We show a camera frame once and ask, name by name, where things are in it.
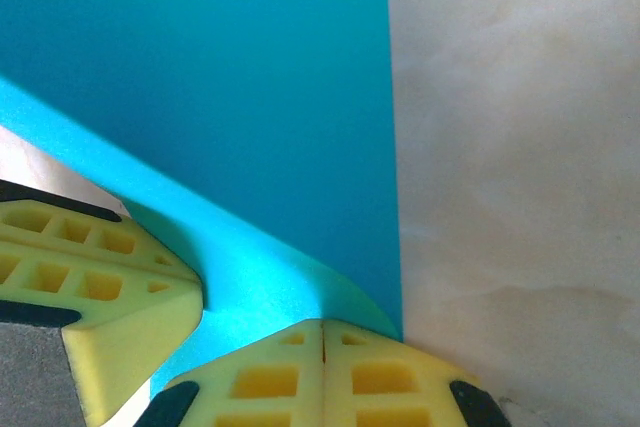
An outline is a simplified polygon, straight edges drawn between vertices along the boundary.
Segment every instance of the black foam strip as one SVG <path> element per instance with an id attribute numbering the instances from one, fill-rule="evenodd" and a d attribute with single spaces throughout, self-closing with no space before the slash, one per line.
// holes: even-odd
<path id="1" fill-rule="evenodd" d="M 199 390 L 200 386 L 190 380 L 163 390 L 133 427 L 179 427 Z"/>
<path id="2" fill-rule="evenodd" d="M 0 300 L 0 322 L 7 324 L 61 329 L 81 318 L 80 312 L 71 309 Z"/>
<path id="3" fill-rule="evenodd" d="M 73 310 L 0 302 L 0 425 L 86 427 L 62 328 Z"/>
<path id="4" fill-rule="evenodd" d="M 461 380 L 451 382 L 449 388 L 469 427 L 511 427 L 498 404 L 484 390 Z"/>
<path id="5" fill-rule="evenodd" d="M 110 222 L 121 222 L 122 218 L 114 211 L 87 204 L 79 200 L 68 199 L 49 192 L 32 189 L 20 184 L 14 184 L 8 180 L 0 179 L 0 202 L 13 202 L 16 200 L 36 200 L 44 204 L 55 205 L 62 209 L 73 210 L 81 214 L 97 217 Z"/>

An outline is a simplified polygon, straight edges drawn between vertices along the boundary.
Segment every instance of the blue foam sheet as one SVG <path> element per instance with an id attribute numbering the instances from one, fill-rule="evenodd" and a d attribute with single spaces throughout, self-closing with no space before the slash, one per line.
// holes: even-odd
<path id="1" fill-rule="evenodd" d="M 0 76 L 205 280 L 156 385 L 306 317 L 400 335 L 386 0 L 0 0 Z"/>

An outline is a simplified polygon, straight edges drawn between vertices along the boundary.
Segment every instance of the cream marble surface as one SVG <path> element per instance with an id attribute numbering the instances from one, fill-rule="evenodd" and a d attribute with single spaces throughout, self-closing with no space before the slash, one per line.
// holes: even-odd
<path id="1" fill-rule="evenodd" d="M 390 0 L 407 340 L 640 425 L 640 0 Z"/>

